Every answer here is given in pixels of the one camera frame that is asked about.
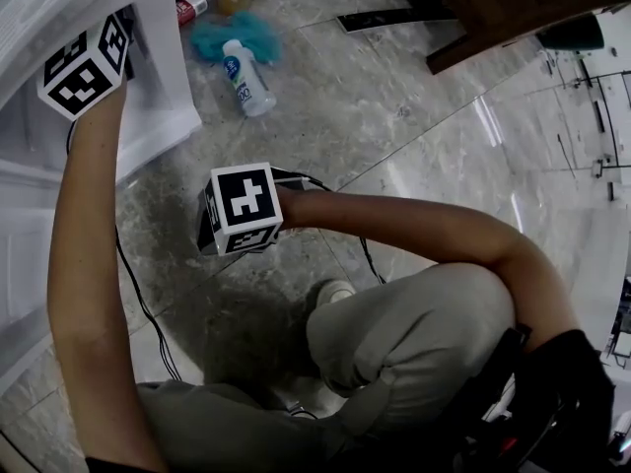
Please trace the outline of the teal fluffy cloth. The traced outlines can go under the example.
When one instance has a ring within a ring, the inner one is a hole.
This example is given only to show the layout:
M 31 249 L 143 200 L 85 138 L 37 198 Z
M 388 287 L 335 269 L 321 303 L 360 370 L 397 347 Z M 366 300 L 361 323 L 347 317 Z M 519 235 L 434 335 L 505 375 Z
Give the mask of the teal fluffy cloth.
M 259 63 L 276 63 L 282 57 L 279 34 L 249 11 L 238 11 L 222 22 L 199 22 L 190 35 L 192 48 L 211 63 L 223 60 L 223 46 L 232 39 L 248 48 Z

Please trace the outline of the dark green bin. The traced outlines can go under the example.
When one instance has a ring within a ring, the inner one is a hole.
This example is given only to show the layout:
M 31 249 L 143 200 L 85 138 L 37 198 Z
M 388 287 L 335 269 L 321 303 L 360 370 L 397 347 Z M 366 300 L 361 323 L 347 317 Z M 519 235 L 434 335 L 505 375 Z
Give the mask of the dark green bin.
M 535 34 L 546 49 L 591 51 L 604 48 L 604 38 L 594 14 L 554 25 Z

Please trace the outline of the black shirt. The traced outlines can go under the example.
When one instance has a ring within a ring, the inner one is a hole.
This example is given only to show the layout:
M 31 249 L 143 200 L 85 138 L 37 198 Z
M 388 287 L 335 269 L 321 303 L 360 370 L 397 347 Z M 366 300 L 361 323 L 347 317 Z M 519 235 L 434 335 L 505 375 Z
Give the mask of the black shirt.
M 515 417 L 523 422 L 535 405 L 540 406 L 557 394 L 568 402 L 567 417 L 558 421 L 558 434 L 542 441 L 526 463 L 547 473 L 603 471 L 613 386 L 585 333 L 571 330 L 534 350 L 523 349 L 513 379 L 516 386 L 502 397 L 491 418 L 511 407 Z M 139 385 L 136 386 L 141 401 Z M 184 473 L 169 466 L 143 404 L 142 407 L 152 437 L 167 463 L 165 473 Z M 301 473 L 436 473 L 438 452 L 433 432 L 445 409 L 432 425 L 422 430 L 386 439 L 372 448 L 345 452 L 328 466 Z M 90 473 L 158 473 L 87 456 L 86 462 Z

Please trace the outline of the red can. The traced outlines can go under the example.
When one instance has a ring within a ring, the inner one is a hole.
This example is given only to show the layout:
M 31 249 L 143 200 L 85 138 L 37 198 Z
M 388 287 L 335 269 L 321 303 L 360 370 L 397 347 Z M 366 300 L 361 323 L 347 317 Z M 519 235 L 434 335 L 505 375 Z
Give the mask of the red can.
M 180 27 L 195 20 L 208 9 L 208 0 L 179 0 L 176 2 L 177 22 Z

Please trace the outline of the beige trousers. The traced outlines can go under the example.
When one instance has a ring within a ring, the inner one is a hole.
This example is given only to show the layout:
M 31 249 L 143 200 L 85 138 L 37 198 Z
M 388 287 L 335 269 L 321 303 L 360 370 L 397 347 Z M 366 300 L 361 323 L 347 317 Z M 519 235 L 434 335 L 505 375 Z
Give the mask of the beige trousers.
M 234 293 L 208 326 L 200 385 L 139 385 L 169 466 L 301 473 L 432 425 L 515 323 L 507 287 L 432 266 L 329 304 Z

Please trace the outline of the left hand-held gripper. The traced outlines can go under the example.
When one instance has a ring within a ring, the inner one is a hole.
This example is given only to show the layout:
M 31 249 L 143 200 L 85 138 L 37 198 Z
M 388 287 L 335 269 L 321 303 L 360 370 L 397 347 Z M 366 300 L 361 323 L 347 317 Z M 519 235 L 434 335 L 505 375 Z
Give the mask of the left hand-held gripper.
M 120 10 L 62 46 L 38 73 L 38 97 L 68 120 L 77 120 L 120 86 L 133 24 L 129 12 Z

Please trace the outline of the white plastic bottle blue label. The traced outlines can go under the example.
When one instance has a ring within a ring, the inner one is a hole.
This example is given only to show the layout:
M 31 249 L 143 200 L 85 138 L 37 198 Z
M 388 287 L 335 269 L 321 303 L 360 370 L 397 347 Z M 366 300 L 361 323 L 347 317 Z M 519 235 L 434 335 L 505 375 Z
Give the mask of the white plastic bottle blue label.
M 276 104 L 275 96 L 259 74 L 253 52 L 239 40 L 223 45 L 223 66 L 247 117 L 260 116 Z

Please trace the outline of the person's left forearm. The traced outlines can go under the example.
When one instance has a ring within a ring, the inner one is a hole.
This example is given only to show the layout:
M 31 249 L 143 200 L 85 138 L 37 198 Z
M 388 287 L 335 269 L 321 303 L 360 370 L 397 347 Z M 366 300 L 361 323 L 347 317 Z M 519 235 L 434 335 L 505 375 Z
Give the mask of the person's left forearm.
M 125 99 L 120 85 L 76 122 L 55 208 L 47 313 L 84 454 L 165 473 L 134 379 L 118 280 L 115 177 Z

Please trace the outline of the white shoe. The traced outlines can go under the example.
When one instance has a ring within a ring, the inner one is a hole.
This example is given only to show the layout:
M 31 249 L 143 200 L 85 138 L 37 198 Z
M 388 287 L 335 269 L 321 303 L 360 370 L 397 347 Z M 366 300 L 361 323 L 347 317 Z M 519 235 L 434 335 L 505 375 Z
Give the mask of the white shoe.
M 348 299 L 356 294 L 352 284 L 345 280 L 328 280 L 324 282 L 316 294 L 316 306 L 333 304 Z

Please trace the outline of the person's right forearm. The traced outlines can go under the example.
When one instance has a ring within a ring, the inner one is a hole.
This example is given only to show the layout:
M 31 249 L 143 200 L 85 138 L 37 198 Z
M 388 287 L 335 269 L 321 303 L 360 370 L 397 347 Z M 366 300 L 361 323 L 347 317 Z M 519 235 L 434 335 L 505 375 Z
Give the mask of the person's right forearm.
M 441 264 L 469 263 L 496 274 L 513 299 L 534 350 L 579 322 L 552 262 L 528 237 L 483 212 L 438 202 L 330 191 L 277 189 L 286 229 L 363 237 Z

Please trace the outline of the black waist pack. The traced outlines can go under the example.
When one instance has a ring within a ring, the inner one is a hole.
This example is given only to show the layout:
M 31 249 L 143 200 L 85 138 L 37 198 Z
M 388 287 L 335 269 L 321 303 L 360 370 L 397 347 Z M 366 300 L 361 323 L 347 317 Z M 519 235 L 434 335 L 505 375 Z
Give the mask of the black waist pack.
M 542 441 L 559 432 L 568 402 L 557 394 L 522 422 L 511 407 L 491 418 L 516 386 L 513 375 L 531 329 L 507 329 L 481 372 L 469 379 L 436 424 L 436 473 L 519 473 Z

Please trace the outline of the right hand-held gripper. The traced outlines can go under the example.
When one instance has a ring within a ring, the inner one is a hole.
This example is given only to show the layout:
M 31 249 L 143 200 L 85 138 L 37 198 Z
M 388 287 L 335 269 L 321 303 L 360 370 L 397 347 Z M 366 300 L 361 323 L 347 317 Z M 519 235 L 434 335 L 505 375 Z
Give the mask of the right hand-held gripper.
M 204 255 L 259 252 L 283 223 L 268 163 L 215 168 L 201 192 L 197 247 Z

